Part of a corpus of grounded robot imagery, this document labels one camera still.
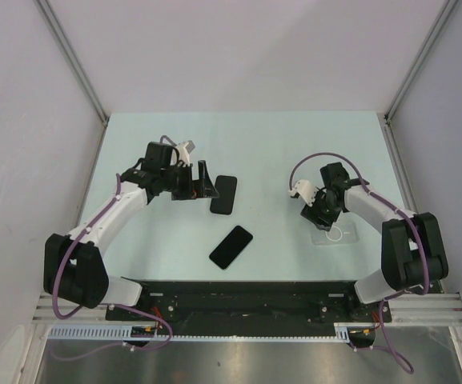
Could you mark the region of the clear phone case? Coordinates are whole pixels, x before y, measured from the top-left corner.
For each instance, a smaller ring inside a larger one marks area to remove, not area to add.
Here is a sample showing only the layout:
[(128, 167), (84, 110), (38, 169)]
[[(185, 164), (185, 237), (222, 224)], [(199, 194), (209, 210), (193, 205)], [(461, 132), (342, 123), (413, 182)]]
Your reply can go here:
[(315, 246), (349, 245), (358, 241), (359, 235), (353, 221), (335, 222), (329, 231), (311, 230), (311, 242)]

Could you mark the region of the black smartphone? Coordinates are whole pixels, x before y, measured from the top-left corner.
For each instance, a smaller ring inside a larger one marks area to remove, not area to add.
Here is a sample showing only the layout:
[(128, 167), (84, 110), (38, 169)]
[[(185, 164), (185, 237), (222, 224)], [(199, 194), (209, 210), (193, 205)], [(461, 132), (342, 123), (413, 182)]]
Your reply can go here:
[(231, 232), (210, 253), (209, 259), (221, 270), (226, 270), (253, 240), (252, 233), (241, 226)]

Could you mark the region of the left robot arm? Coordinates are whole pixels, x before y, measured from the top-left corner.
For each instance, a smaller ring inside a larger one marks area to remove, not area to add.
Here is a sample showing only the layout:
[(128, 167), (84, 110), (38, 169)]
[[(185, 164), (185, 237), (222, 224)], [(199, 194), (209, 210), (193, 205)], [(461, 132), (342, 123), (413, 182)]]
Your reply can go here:
[(197, 164), (199, 176), (193, 177), (194, 148), (191, 141), (150, 142), (144, 156), (116, 176), (113, 194), (94, 215), (68, 234), (46, 240), (43, 289), (51, 295), (58, 318), (66, 317), (59, 309), (61, 299), (78, 309), (120, 305), (136, 320), (150, 313), (151, 300), (142, 294), (141, 284), (111, 277), (103, 255), (124, 226), (160, 194), (168, 193), (174, 201), (218, 197), (204, 160)]

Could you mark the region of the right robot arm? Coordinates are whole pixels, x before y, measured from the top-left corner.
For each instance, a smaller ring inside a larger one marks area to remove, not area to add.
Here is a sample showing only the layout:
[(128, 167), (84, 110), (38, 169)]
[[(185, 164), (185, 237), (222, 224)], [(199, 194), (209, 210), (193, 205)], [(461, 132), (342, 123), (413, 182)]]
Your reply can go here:
[(343, 301), (344, 313), (364, 320), (372, 303), (411, 291), (425, 295), (430, 283), (448, 276), (448, 261), (435, 215), (417, 214), (394, 205), (361, 178), (351, 178), (340, 162), (320, 169), (323, 187), (301, 179), (289, 190), (301, 198), (301, 216), (318, 230), (329, 232), (340, 217), (352, 213), (381, 237), (380, 267), (354, 283), (355, 293)]

